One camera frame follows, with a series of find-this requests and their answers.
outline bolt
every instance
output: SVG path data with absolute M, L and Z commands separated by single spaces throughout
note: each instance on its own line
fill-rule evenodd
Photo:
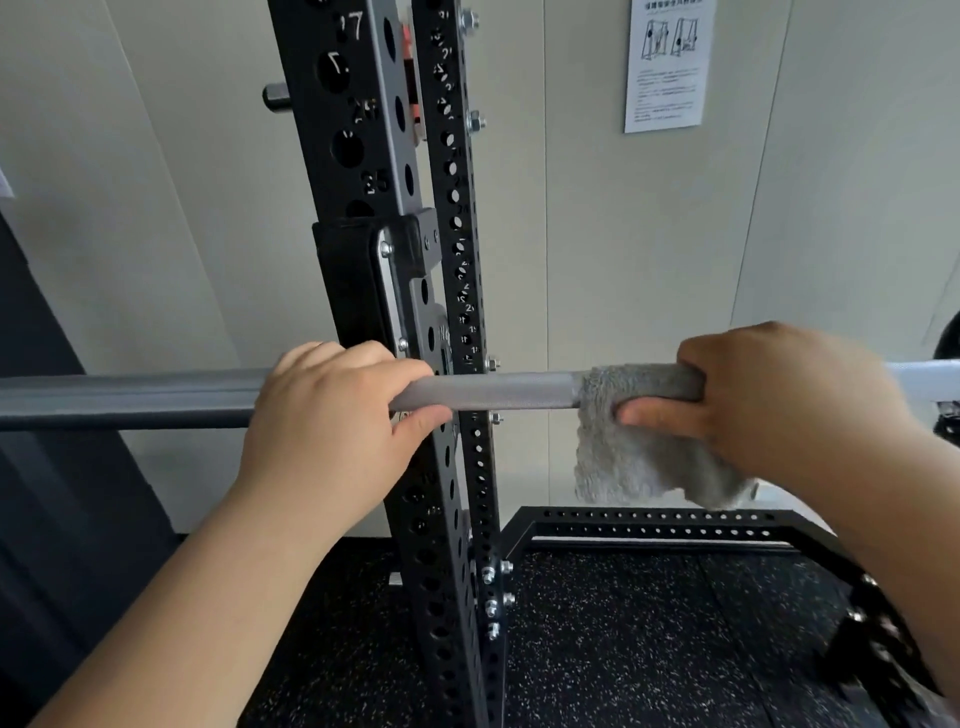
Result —
M 472 36 L 480 27 L 480 15 L 470 8 L 463 8 L 460 11 L 460 30 L 465 36 Z
M 471 134 L 478 133 L 487 128 L 487 119 L 479 111 L 471 111 L 467 117 L 467 131 Z

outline instruction sheet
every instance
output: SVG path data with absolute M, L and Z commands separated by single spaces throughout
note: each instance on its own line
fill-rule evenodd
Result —
M 717 0 L 633 0 L 624 133 L 704 118 Z

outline gray towel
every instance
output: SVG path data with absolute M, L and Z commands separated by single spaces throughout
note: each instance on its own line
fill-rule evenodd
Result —
M 679 364 L 597 367 L 584 376 L 577 430 L 577 497 L 587 503 L 631 505 L 681 488 L 711 510 L 729 508 L 751 485 L 703 443 L 621 425 L 615 409 L 635 397 L 697 401 L 704 377 Z

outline white wall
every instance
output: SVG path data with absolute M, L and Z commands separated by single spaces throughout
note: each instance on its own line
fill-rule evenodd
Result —
M 774 317 L 890 357 L 932 350 L 960 308 L 960 5 L 719 0 L 703 126 L 631 135 L 629 0 L 472 5 L 505 369 L 668 360 L 686 336 Z M 90 372 L 265 365 L 333 338 L 293 120 L 259 100 L 280 77 L 261 0 L 0 3 L 0 167 L 18 193 L 0 209 Z M 505 517 L 572 498 L 574 422 L 496 430 Z M 189 530 L 240 435 L 126 437 Z M 382 509 L 357 532 L 385 534 Z
M 953 0 L 795 3 L 735 324 L 932 353 L 960 308 L 944 296 L 960 251 L 958 23 Z
M 151 119 L 102 0 L 0 3 L 0 209 L 91 373 L 235 367 Z M 236 473 L 241 433 L 126 435 L 175 526 Z
M 789 9 L 721 0 L 703 126 L 624 134 L 630 3 L 547 4 L 551 369 L 672 361 L 729 325 Z M 554 504 L 575 502 L 576 426 L 550 415 Z

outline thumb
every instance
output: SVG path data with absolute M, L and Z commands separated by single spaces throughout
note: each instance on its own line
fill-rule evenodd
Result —
M 699 402 L 642 397 L 625 401 L 616 411 L 623 425 L 649 427 L 681 437 L 708 438 L 707 409 Z
M 426 436 L 453 419 L 453 412 L 442 404 L 431 404 L 411 412 L 394 426 L 394 438 L 413 455 Z

